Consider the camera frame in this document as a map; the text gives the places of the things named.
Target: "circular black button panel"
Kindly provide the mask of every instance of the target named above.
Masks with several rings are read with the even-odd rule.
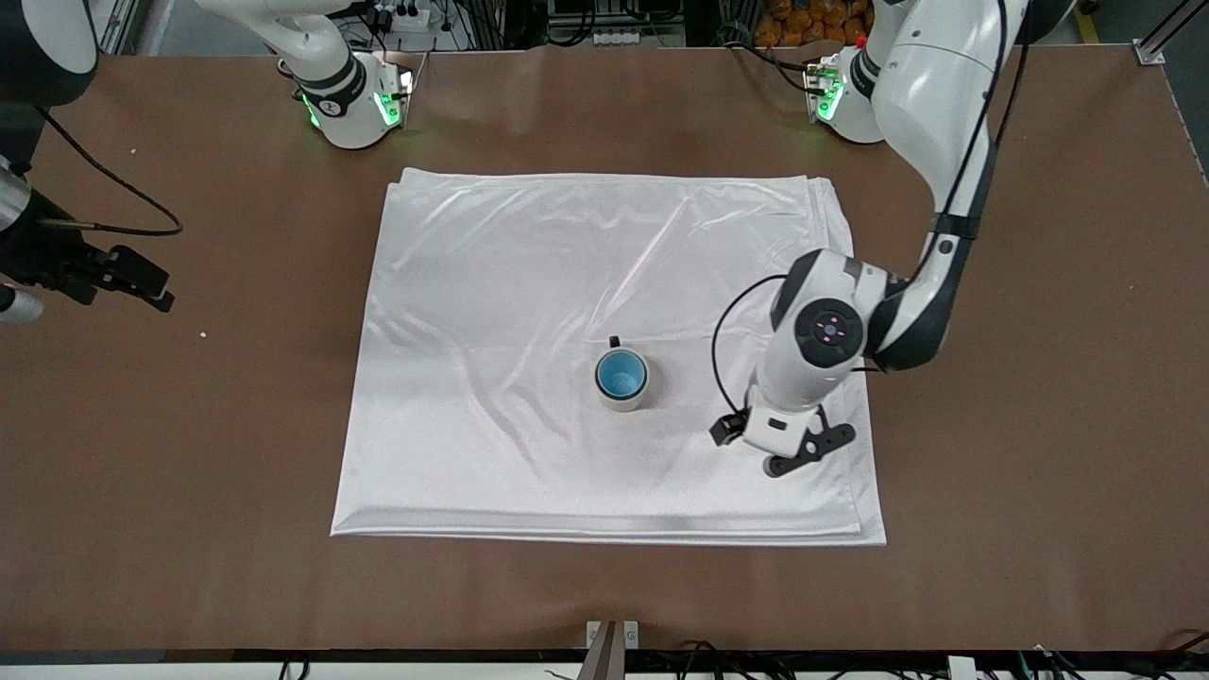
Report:
[[[855,357],[864,340],[864,324],[843,300],[815,300],[798,312],[793,327],[802,358],[818,368],[831,368]]]

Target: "brown table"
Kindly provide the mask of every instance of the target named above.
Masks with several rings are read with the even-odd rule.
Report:
[[[811,127],[771,68],[436,54],[410,129],[357,152],[268,59],[100,70],[62,121],[187,223],[123,240],[177,306],[44,294],[0,329],[4,647],[562,647],[617,617],[646,646],[1150,649],[1205,626],[1209,191],[1128,47],[1035,50],[945,351],[869,380],[889,546],[866,549],[328,537],[405,166],[823,175],[858,254],[912,270],[924,183]],[[53,136],[35,165],[79,217],[158,224]]]

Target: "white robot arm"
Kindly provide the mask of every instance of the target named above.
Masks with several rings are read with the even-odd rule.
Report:
[[[863,51],[869,56],[848,48],[812,74],[822,94],[812,96],[811,108],[841,134],[862,142],[884,136],[927,181],[936,217],[910,278],[826,249],[791,267],[747,405],[711,430],[719,444],[741,434],[773,454],[765,472],[774,477],[851,440],[852,428],[829,426],[821,404],[863,358],[903,370],[931,361],[944,344],[994,168],[988,102],[1029,0],[875,4],[878,23]],[[887,31],[878,31],[886,18],[897,28],[889,50]],[[849,97],[854,73],[874,68],[875,87]],[[815,415],[822,416],[821,433],[808,427]]]
[[[352,0],[197,0],[251,30],[276,52],[302,91],[311,123],[341,149],[363,149],[403,122],[410,73],[353,53],[325,15]]]

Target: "metal leg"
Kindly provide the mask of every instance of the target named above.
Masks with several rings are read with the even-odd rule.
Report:
[[[601,623],[588,658],[575,680],[624,680],[625,679],[625,629],[620,621]]]
[[[1173,35],[1180,31],[1192,17],[1197,16],[1197,12],[1203,10],[1205,5],[1209,5],[1209,0],[1199,0],[1193,2],[1193,0],[1182,0],[1167,18],[1164,18],[1155,30],[1150,31],[1150,35],[1143,38],[1141,40],[1134,40],[1134,53],[1138,56],[1138,63],[1144,67],[1152,67],[1156,64],[1165,64],[1167,58],[1163,57],[1163,45],[1172,39]]]

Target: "folded fabric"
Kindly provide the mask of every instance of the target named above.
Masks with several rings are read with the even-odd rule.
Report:
[[[710,338],[747,286],[851,253],[826,179],[440,175],[391,185],[365,301],[332,535],[884,544],[864,379],[828,400],[856,440],[783,478],[716,446]],[[741,398],[776,284],[718,341]],[[606,409],[609,336],[652,369]]]

